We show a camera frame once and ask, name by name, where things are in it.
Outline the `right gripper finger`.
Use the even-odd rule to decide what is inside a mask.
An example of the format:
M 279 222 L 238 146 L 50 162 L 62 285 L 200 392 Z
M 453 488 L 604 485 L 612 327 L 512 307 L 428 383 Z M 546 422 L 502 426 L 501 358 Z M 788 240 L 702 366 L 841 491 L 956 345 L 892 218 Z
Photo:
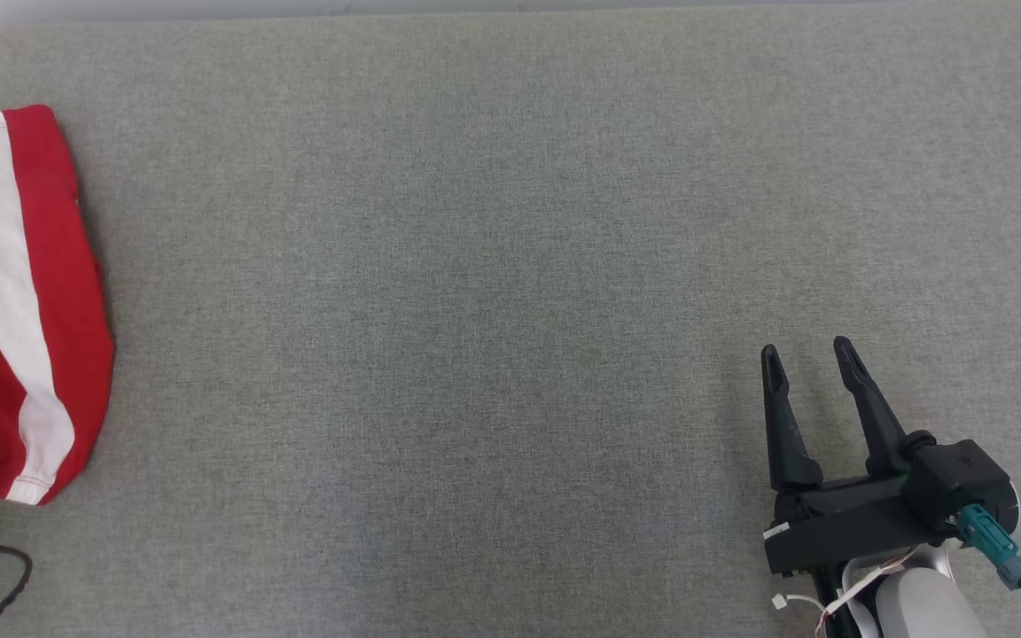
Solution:
M 789 399 L 789 377 L 774 345 L 766 345 L 760 355 L 771 489 L 799 490 L 823 482 L 820 465 L 807 452 L 797 419 Z
M 880 392 L 876 381 L 864 366 L 850 339 L 833 340 L 840 379 L 853 397 L 861 423 L 868 456 L 864 467 L 869 475 L 904 475 L 907 462 L 900 456 L 900 441 L 905 432 Z

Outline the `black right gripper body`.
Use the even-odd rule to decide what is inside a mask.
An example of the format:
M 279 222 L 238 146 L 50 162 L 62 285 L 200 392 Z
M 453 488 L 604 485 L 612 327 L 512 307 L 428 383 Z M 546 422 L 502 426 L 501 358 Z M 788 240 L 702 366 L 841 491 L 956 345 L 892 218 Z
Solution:
M 945 520 L 924 520 L 903 490 L 907 475 L 797 484 L 770 480 L 775 524 L 787 529 L 763 541 L 773 574 L 813 571 L 957 535 Z

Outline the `red shorts white stripe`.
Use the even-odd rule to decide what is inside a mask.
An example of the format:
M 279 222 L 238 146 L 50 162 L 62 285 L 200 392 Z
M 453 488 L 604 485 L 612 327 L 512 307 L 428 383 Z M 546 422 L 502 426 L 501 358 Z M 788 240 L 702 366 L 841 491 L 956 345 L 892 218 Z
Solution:
M 46 105 L 0 112 L 0 498 L 48 504 L 88 464 L 114 343 L 72 153 Z

